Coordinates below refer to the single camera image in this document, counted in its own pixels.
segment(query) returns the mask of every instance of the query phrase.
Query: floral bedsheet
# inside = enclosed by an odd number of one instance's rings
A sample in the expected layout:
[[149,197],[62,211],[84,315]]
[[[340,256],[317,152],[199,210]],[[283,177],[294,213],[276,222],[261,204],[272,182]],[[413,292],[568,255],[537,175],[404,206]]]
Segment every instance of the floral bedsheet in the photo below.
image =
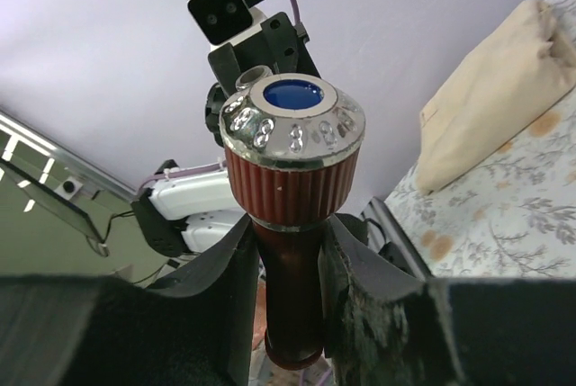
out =
[[[576,0],[547,0],[576,41]],[[444,190],[385,203],[437,276],[576,276],[576,90]]]

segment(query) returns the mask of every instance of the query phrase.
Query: camera module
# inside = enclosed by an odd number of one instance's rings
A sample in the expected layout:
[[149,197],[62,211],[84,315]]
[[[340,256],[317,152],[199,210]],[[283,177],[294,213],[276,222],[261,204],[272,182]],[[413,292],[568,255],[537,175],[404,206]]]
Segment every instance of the camera module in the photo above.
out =
[[230,40],[254,21],[244,0],[188,0],[188,11],[212,45]]

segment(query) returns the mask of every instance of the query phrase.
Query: lavender wall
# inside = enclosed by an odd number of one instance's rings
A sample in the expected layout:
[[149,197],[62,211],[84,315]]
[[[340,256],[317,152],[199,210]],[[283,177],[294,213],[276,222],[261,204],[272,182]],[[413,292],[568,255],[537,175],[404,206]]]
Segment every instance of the lavender wall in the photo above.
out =
[[[398,182],[421,106],[520,1],[299,0],[321,74],[368,114],[349,210]],[[0,109],[131,185],[168,157],[214,161],[208,45],[185,2],[0,0]]]

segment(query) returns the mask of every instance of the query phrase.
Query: fluorescent light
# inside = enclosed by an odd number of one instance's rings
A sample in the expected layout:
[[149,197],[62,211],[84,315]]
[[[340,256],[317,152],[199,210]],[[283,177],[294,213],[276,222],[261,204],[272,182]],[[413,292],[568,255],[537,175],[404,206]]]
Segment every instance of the fluorescent light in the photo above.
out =
[[48,161],[46,161],[46,165],[44,166],[42,173],[46,173],[48,175],[48,173],[50,173],[50,170],[52,169],[52,166],[54,166],[54,158],[48,158]]
[[46,141],[45,139],[43,139],[42,137],[34,134],[32,131],[24,128],[22,125],[20,125],[19,123],[16,123],[14,121],[9,120],[8,118],[6,118],[5,116],[0,114],[0,121],[10,127],[12,127],[14,130],[17,130],[18,133],[21,134],[21,136],[24,136],[32,141],[35,141],[36,143],[38,143],[40,146],[46,148],[47,150],[56,150],[56,147],[54,145],[52,145],[51,143],[49,143],[48,141]]
[[[16,149],[17,144],[18,144],[18,139],[16,137],[12,136],[8,140],[8,144],[6,145],[6,148],[4,149],[4,153],[2,154],[2,159],[5,159],[6,161],[10,161],[12,159],[12,153]],[[3,177],[4,177],[4,170],[0,169],[0,181],[2,180]]]
[[34,200],[29,200],[26,203],[26,207],[24,208],[24,212],[30,212],[32,210],[32,208],[34,207],[34,203],[36,203]]
[[30,141],[28,139],[26,139],[25,137],[19,135],[16,131],[9,129],[8,127],[4,126],[2,123],[0,123],[0,130],[2,130],[3,132],[5,132],[6,134],[8,134],[9,136],[12,136],[12,138],[17,139],[18,141],[21,141],[23,144],[29,146],[30,148],[34,149],[36,152],[41,153],[44,157],[47,157],[50,155],[49,151],[41,148],[40,146],[38,146],[36,143],[34,143],[33,141]]

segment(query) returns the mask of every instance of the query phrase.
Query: beige pillowcase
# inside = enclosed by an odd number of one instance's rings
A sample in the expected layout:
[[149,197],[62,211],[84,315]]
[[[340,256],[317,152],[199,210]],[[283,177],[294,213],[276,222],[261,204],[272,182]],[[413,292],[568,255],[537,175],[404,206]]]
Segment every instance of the beige pillowcase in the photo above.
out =
[[420,114],[416,184],[440,190],[576,85],[576,49],[552,7],[527,0],[464,58]]

